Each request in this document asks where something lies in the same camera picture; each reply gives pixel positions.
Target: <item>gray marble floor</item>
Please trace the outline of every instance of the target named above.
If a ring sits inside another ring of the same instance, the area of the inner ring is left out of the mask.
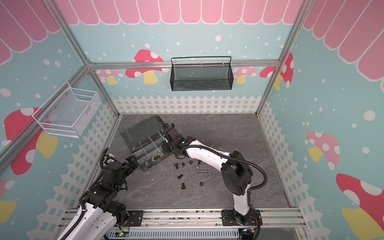
[[[123,115],[118,131],[112,141],[109,153],[117,159],[130,155],[128,147],[120,136],[120,131],[144,120],[150,115]],[[280,180],[269,154],[262,131],[255,114],[162,114],[165,123],[174,123],[184,137],[192,136],[205,145],[223,148],[224,151],[239,151],[243,157],[258,164],[268,175],[268,183],[261,189],[252,191],[251,203],[257,207],[287,207]],[[128,191],[120,191],[116,200],[129,209],[172,208],[172,207],[233,207],[233,195],[225,187],[221,173],[215,168],[197,160],[189,164],[191,158],[178,160],[173,155],[159,164],[142,172],[137,168],[127,177]],[[195,168],[212,173],[196,172]],[[262,175],[253,169],[251,186],[259,184]],[[184,182],[186,189],[181,189]]]

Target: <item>yellow mushroom stem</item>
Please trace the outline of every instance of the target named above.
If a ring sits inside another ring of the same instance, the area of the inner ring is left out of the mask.
[[[245,83],[245,75],[241,75],[239,77],[237,77],[237,80],[235,82],[236,84],[243,84]]]
[[[159,81],[157,79],[157,77],[155,76],[155,71],[153,71],[153,70],[144,72],[143,76],[144,76],[144,83],[145,84],[155,84]]]

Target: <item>white polka dot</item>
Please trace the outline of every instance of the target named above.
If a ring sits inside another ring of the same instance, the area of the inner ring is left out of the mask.
[[[328,144],[326,144],[326,143],[323,144],[323,150],[324,151],[328,151],[329,150]]]
[[[9,180],[6,184],[5,184],[5,188],[6,189],[11,189],[13,187],[13,185],[15,184],[15,181],[14,180]]]
[[[357,206],[360,206],[360,199],[356,195],[356,193],[352,192],[351,190],[345,190],[343,193],[352,200],[352,202],[356,203]]]
[[[23,108],[23,109],[20,109],[20,111],[25,116],[31,116],[35,112],[33,108]]]
[[[0,89],[0,94],[4,97],[9,97],[11,95],[11,91],[8,88]]]
[[[364,113],[364,119],[367,120],[367,121],[372,121],[373,119],[375,119],[376,117],[376,114],[374,111],[366,111]]]
[[[363,152],[363,153],[369,153],[369,148],[367,148],[367,147],[363,147],[363,148],[362,148],[362,152]]]
[[[373,185],[370,185],[369,183],[360,181],[361,187],[369,194],[377,196],[380,195],[381,192],[383,191],[382,189],[375,187]]]
[[[29,163],[33,163],[33,159],[35,158],[35,151],[36,149],[32,149],[32,150],[29,150],[26,154],[25,154],[25,160]]]
[[[333,150],[335,151],[336,154],[340,155],[340,147],[339,146],[334,147]]]
[[[333,163],[331,163],[331,162],[328,163],[328,167],[331,170],[335,170],[335,165]]]

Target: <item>red mushroom cap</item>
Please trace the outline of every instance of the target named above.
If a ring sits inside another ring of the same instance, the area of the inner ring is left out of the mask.
[[[346,174],[336,175],[340,190],[384,230],[384,191]]]
[[[275,70],[275,67],[268,66],[268,67],[264,68],[264,69],[260,72],[260,77],[262,77],[262,78],[268,78],[268,77],[272,76],[274,70]]]
[[[292,83],[292,78],[293,78],[293,55],[292,53],[289,53],[287,61],[285,61],[285,64],[283,66],[283,69],[280,72],[280,75],[282,75],[285,86],[289,88],[289,86]]]
[[[133,59],[134,62],[164,62],[164,60],[157,55],[156,53],[141,49],[137,52],[135,58]],[[161,72],[168,72],[168,68],[153,68],[153,69],[127,69],[125,72],[125,75],[129,78],[136,78],[147,71],[161,71]]]

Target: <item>light blue wall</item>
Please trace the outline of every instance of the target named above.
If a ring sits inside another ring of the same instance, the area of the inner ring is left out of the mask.
[[[48,33],[46,40],[33,43],[24,53],[13,53],[13,58],[0,66],[0,89],[11,95],[0,95],[0,120],[23,108],[40,107],[63,83],[80,68],[81,63],[61,31]],[[7,140],[4,125],[0,141]],[[0,151],[5,146],[0,144]]]
[[[303,173],[301,185],[309,185],[306,200],[303,197],[298,200],[295,195],[291,197],[295,206],[304,209],[304,219],[310,219],[307,226],[312,237],[319,232],[322,233],[320,236],[327,236],[327,228],[331,240],[357,240],[359,238],[347,223],[341,209],[357,209],[358,206],[340,190],[336,175],[346,174],[384,189],[384,93],[378,82],[369,82],[363,78],[356,71],[355,64],[346,64],[338,57],[337,50],[326,48],[323,40],[315,39],[311,31],[301,31],[292,54],[295,73],[291,86],[282,86],[279,91],[273,90],[267,103],[272,108],[274,119],[278,121],[278,127],[281,127],[281,135],[285,135],[285,143],[289,144],[288,151],[293,154],[293,162],[297,162],[295,174]],[[367,121],[364,118],[367,111],[374,111],[376,117]],[[340,147],[340,161],[336,169],[328,167],[324,156],[319,162],[312,160],[308,149],[313,144],[308,142],[307,132],[336,137]],[[369,153],[363,152],[364,147],[369,149]],[[284,161],[283,157],[281,159],[278,159],[278,165]],[[287,166],[281,165],[281,168],[278,171],[285,175]],[[292,187],[296,189],[300,186],[296,183],[293,183],[294,186],[288,184],[290,179],[286,178],[284,183],[292,192]],[[310,205],[308,202],[312,201],[311,198],[314,198],[314,209],[309,211],[307,205]],[[380,213],[384,210],[382,204],[372,207]],[[308,216],[314,211],[318,211],[317,216],[321,218],[317,223],[312,221],[316,217]],[[368,235],[372,226],[364,223],[366,221],[362,220],[360,228],[365,230],[360,231]]]
[[[76,87],[97,91],[88,76]],[[1,201],[17,202],[9,219],[0,224],[2,239],[52,239],[63,212],[74,206],[83,191],[115,120],[112,110],[105,104],[102,98],[99,111],[80,138],[58,136],[58,147],[50,158],[36,151],[33,164],[25,174],[15,175],[8,166],[0,175],[0,181],[15,182]]]

